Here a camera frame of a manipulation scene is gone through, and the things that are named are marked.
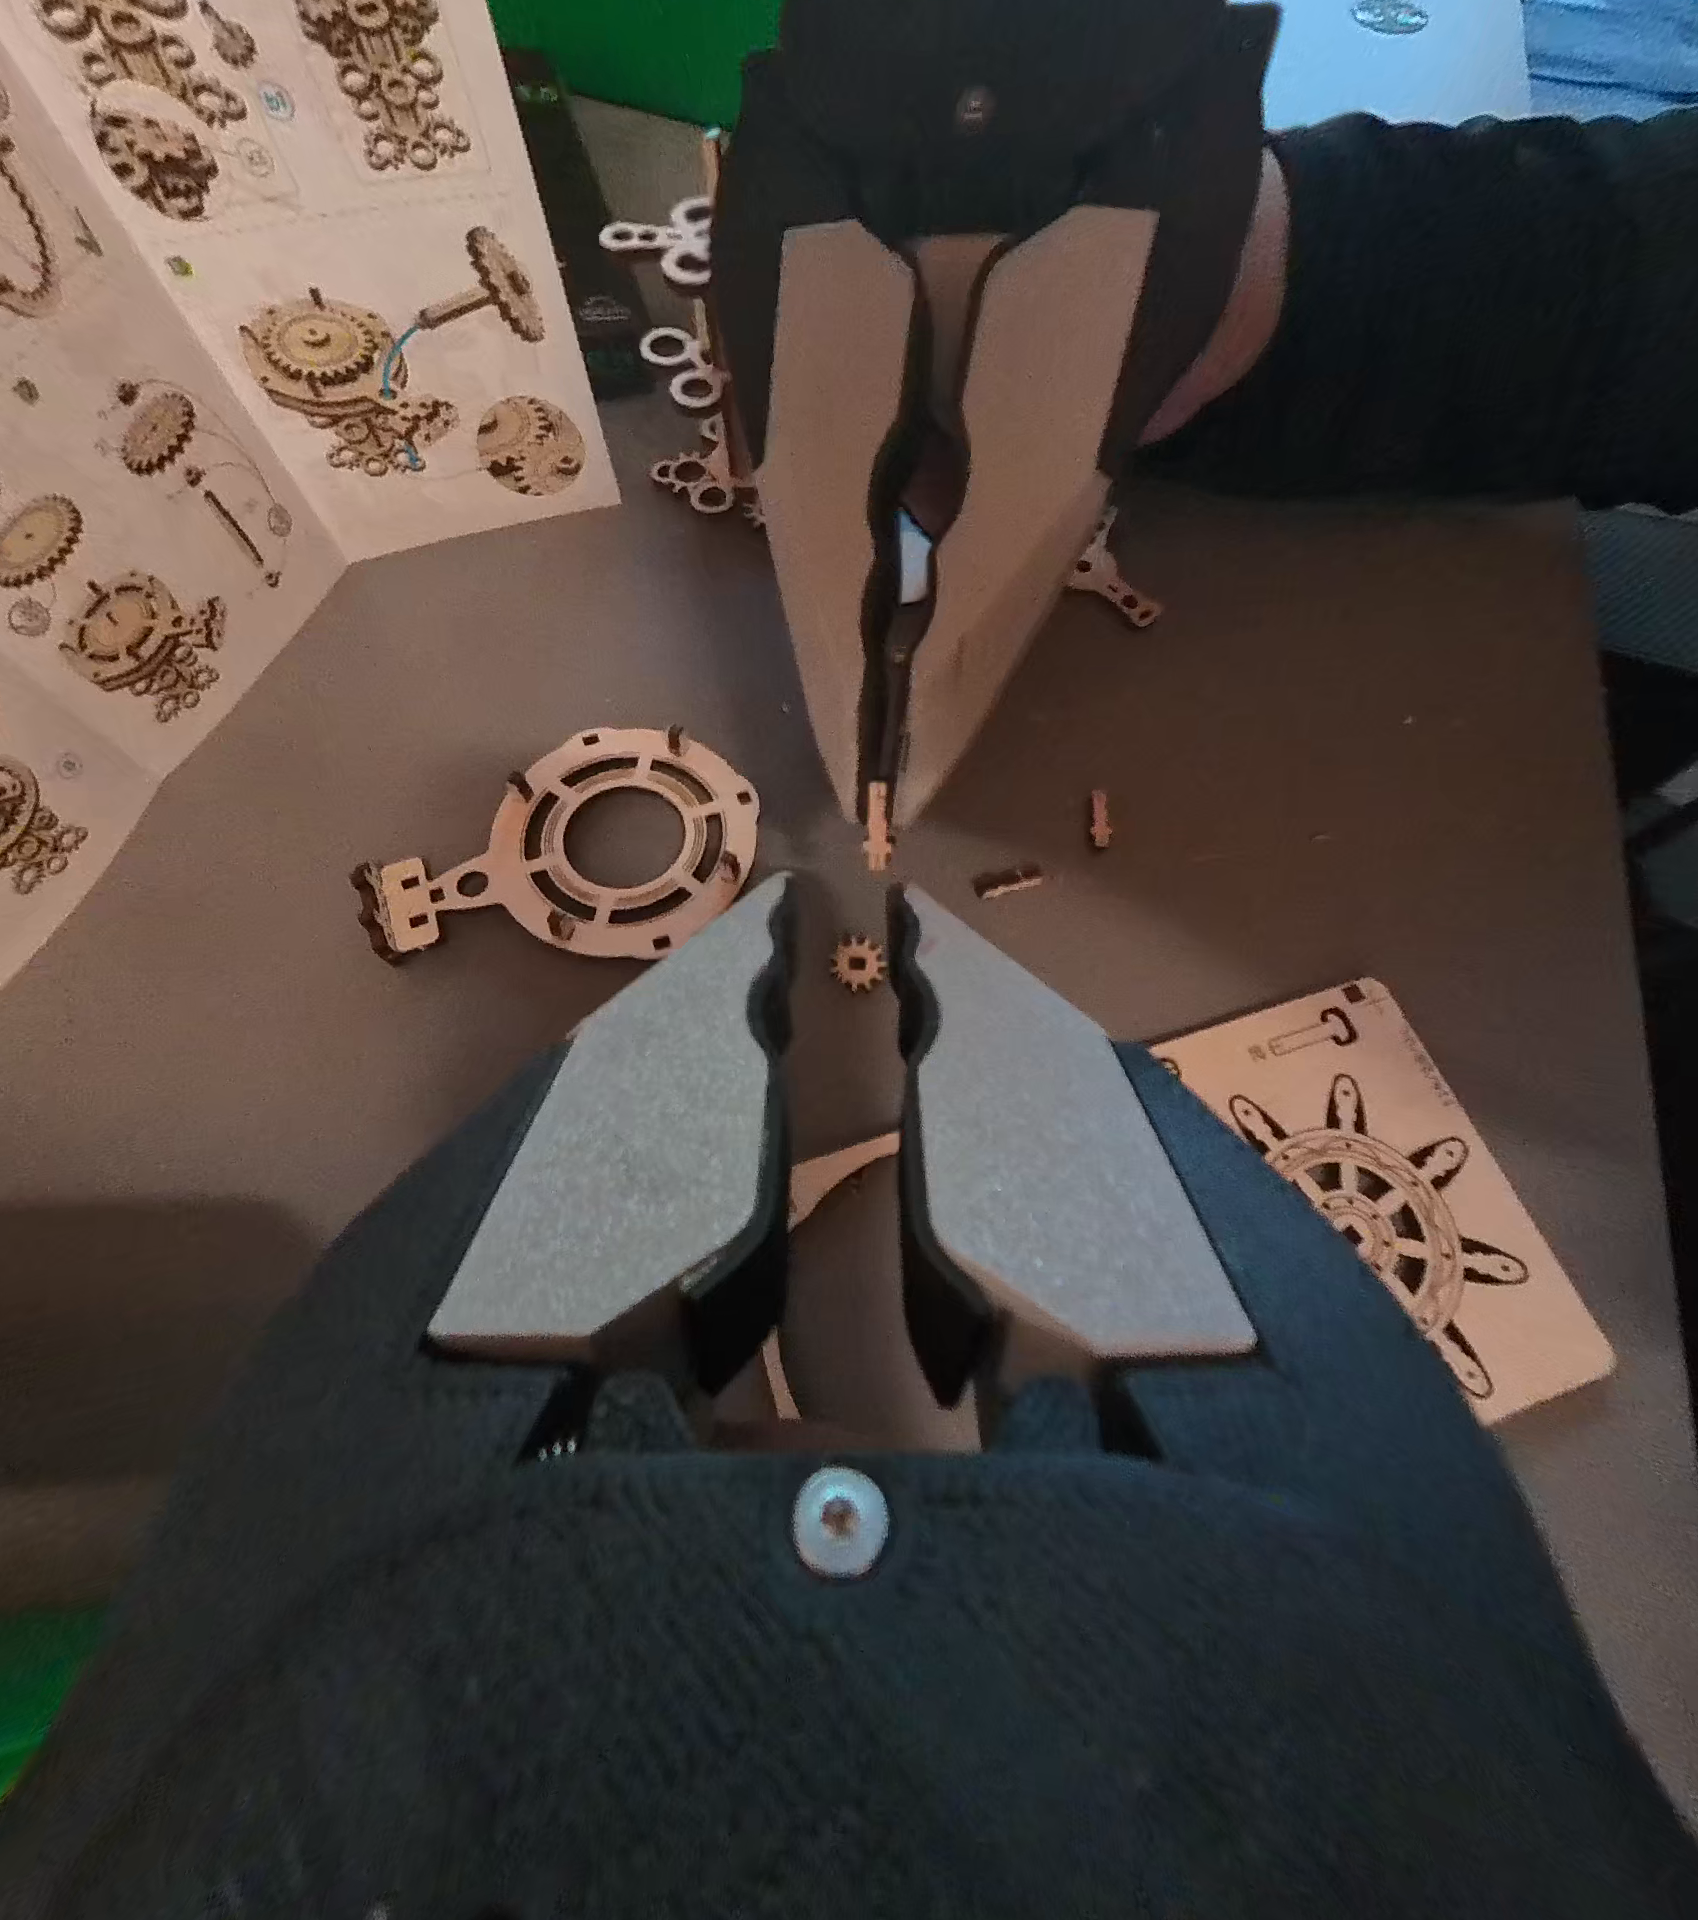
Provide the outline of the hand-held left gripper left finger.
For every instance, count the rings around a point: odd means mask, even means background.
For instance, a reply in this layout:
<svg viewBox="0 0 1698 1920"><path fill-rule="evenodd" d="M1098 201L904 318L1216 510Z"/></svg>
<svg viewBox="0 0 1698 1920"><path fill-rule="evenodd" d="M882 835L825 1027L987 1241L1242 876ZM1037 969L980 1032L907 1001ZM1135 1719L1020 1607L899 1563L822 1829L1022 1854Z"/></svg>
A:
<svg viewBox="0 0 1698 1920"><path fill-rule="evenodd" d="M792 883L770 876L573 1029L428 1349L726 1389L786 1306Z"/></svg>

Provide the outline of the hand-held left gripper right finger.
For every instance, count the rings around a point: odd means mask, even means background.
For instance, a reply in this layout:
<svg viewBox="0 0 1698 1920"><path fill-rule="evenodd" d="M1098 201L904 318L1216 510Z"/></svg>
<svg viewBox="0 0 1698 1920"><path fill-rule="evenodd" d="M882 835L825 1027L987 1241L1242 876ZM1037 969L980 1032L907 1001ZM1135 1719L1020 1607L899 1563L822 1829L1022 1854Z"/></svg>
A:
<svg viewBox="0 0 1698 1920"><path fill-rule="evenodd" d="M1250 1316L1120 1044L920 887L892 889L899 1260L937 1404L1245 1359Z"/></svg>

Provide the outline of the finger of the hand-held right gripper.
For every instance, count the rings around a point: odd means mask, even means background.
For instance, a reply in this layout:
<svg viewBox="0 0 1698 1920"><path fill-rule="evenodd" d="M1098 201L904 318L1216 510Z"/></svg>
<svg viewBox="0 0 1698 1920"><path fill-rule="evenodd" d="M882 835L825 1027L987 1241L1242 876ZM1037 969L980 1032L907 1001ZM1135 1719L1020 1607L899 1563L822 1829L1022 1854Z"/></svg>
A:
<svg viewBox="0 0 1698 1920"><path fill-rule="evenodd" d="M932 547L889 824L913 826L976 743L1112 489L1101 466L1155 211L1072 207L980 263L952 392L965 486Z"/></svg>
<svg viewBox="0 0 1698 1920"><path fill-rule="evenodd" d="M867 227L806 224L784 233L777 294L759 504L815 748L859 818L878 464L903 418L915 282Z"/></svg>

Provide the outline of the person's right forearm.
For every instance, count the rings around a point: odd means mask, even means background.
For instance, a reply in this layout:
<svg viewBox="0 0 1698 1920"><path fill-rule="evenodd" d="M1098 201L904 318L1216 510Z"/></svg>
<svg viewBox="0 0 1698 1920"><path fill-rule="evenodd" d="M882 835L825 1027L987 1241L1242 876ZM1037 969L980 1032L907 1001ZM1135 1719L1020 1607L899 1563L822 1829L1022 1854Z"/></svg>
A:
<svg viewBox="0 0 1698 1920"><path fill-rule="evenodd" d="M1698 514L1698 108L1345 115L1268 138L1276 201L1269 348L1143 460L1219 493Z"/></svg>

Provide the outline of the wooden parts sheet with wheel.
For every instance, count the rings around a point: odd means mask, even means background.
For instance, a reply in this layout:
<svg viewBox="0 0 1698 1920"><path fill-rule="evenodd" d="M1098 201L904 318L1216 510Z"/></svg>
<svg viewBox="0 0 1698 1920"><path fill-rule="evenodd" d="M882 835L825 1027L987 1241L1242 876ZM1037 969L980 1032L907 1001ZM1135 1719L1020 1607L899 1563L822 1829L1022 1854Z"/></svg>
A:
<svg viewBox="0 0 1698 1920"><path fill-rule="evenodd" d="M1605 1380L1612 1352L1549 1254L1508 1177L1465 1117L1394 995L1368 977L1257 1006L1153 1043L1149 1055L1202 1099L1232 1139L1291 1184L1405 1312L1452 1369L1486 1427ZM1117 1202L1135 1206L1092 1250L1090 1225L1051 1221L1039 1236L1037 1187L984 1187L935 1217L928 1193L932 1139L946 1175L989 1180L1003 1153L963 1160L946 1120L915 1113L898 1129L804 1160L789 1175L789 1231L878 1162L895 1167L903 1313L937 1404L1007 1401L1028 1380L1087 1380L1242 1359L1254 1337L1169 1175L1143 1187L1142 1132L1112 1132Z"/></svg>

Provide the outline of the person's right hand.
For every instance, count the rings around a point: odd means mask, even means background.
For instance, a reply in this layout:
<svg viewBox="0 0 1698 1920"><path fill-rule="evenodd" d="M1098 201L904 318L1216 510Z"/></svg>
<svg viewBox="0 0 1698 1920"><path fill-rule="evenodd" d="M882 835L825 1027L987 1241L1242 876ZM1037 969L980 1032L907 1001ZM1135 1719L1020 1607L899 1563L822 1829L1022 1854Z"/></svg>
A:
<svg viewBox="0 0 1698 1920"><path fill-rule="evenodd" d="M1240 252L1236 274L1209 341L1169 389L1142 430L1142 444L1183 434L1206 405L1257 368L1279 329L1288 257L1288 211L1261 207Z"/></svg>

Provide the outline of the black box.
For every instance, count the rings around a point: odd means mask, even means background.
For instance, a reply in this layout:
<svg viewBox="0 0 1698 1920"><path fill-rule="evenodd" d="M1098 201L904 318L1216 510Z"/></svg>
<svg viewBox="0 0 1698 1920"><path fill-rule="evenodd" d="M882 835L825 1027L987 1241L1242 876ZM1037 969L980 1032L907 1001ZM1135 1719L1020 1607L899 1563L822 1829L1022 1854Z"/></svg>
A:
<svg viewBox="0 0 1698 1920"><path fill-rule="evenodd" d="M599 400L649 392L640 341L649 327L633 268L600 246L612 220L573 101L540 49L501 45L515 120L573 318L581 361Z"/></svg>

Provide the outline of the green board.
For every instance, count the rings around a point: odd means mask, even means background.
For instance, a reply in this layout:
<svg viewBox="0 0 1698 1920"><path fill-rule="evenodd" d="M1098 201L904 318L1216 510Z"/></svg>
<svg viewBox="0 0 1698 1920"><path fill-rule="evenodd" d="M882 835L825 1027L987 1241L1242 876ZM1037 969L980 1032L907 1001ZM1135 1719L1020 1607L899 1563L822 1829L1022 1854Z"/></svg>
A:
<svg viewBox="0 0 1698 1920"><path fill-rule="evenodd" d="M583 100L723 126L748 56L770 49L781 4L489 4L505 49L549 57Z"/></svg>

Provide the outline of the white sheet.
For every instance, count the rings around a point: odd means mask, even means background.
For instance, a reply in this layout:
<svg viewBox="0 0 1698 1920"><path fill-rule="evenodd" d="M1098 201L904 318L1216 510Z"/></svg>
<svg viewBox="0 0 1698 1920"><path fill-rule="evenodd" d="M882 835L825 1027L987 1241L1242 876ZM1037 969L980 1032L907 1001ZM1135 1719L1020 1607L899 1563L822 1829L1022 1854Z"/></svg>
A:
<svg viewBox="0 0 1698 1920"><path fill-rule="evenodd" d="M1284 4L1268 130L1346 112L1459 126L1531 112L1519 4Z"/></svg>

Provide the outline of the folded paper instruction sheet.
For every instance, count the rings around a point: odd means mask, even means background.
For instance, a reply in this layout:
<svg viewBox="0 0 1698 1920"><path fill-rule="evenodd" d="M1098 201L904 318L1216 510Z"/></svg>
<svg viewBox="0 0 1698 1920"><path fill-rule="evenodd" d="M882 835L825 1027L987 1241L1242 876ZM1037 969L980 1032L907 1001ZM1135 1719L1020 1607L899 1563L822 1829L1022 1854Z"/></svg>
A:
<svg viewBox="0 0 1698 1920"><path fill-rule="evenodd" d="M618 503L485 4L0 4L0 987L353 564Z"/></svg>

